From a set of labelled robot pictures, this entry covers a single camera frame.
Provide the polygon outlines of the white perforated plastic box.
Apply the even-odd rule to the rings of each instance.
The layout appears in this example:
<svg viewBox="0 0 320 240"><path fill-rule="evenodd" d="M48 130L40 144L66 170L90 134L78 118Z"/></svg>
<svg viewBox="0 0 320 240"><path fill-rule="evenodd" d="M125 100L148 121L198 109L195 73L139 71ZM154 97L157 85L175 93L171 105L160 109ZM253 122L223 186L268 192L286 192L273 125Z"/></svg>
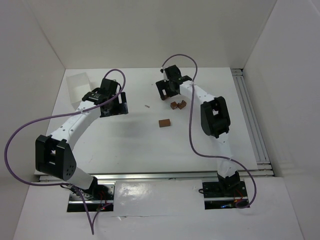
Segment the white perforated plastic box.
<svg viewBox="0 0 320 240"><path fill-rule="evenodd" d="M67 76L67 88L72 107L76 110L80 105L82 98L88 92L92 91L92 85L86 72Z"/></svg>

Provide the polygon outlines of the rectangular brown wood block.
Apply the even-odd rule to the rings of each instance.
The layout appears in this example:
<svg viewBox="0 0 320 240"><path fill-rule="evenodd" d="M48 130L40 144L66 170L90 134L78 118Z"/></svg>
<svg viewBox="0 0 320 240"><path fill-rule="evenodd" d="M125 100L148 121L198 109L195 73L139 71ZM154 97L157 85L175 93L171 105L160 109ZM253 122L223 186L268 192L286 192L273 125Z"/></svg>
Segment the rectangular brown wood block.
<svg viewBox="0 0 320 240"><path fill-rule="evenodd" d="M167 119L161 119L158 121L159 127L164 128L164 127L170 127L171 126L171 121L169 118Z"/></svg>

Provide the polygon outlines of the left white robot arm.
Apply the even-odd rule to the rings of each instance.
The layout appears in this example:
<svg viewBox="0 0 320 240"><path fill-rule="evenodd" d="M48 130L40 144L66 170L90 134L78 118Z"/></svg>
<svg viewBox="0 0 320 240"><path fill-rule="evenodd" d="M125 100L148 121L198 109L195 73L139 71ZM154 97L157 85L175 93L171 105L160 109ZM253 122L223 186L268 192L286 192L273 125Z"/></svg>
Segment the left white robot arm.
<svg viewBox="0 0 320 240"><path fill-rule="evenodd" d="M117 91L119 85L104 78L100 87L83 96L74 115L50 135L40 135L35 141L36 170L76 186L89 200L110 197L110 190L77 166L73 149L95 120L128 114L126 94Z"/></svg>

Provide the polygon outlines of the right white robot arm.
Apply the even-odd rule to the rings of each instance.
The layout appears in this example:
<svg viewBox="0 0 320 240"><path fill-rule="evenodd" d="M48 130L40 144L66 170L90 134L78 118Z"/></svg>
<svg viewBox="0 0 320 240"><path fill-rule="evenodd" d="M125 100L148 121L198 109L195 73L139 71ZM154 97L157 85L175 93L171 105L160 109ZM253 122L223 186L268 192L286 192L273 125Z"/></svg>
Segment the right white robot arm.
<svg viewBox="0 0 320 240"><path fill-rule="evenodd" d="M240 184L240 175L236 163L232 160L233 155L229 143L228 133L230 131L231 119L227 103L222 96L213 96L196 85L193 79L187 75L183 76L176 65L161 68L163 79L156 82L161 100L182 95L191 100L189 127L192 126L193 109L200 109L200 125L202 131L209 137L209 141L217 148L217 155L209 155L198 152L192 141L192 129L188 129L189 143L192 151L207 159L216 159L217 178L219 191L222 194L232 192Z"/></svg>

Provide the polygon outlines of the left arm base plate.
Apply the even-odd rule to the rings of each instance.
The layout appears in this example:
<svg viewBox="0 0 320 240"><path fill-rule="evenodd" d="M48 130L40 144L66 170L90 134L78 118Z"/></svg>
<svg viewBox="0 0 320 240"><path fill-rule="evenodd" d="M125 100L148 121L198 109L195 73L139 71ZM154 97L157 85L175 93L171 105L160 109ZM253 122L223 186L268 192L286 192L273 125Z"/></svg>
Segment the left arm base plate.
<svg viewBox="0 0 320 240"><path fill-rule="evenodd" d="M99 184L94 191L89 189L84 190L81 188L77 188L78 191L82 194L82 197L87 202L104 202L107 203L108 201L114 200L114 185L113 184ZM81 201L82 198L79 192L70 185L67 186L67 189L70 190L69 200L71 202Z"/></svg>

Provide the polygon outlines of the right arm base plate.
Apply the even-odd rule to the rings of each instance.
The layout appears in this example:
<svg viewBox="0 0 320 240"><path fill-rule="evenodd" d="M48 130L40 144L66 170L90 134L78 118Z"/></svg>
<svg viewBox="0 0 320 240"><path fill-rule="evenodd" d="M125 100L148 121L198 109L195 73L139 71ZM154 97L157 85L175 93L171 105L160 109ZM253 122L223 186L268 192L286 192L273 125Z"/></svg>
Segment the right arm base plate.
<svg viewBox="0 0 320 240"><path fill-rule="evenodd" d="M247 197L247 189L244 181L230 189L222 189L218 182L203 182L202 188L198 190L205 198L236 198Z"/></svg>

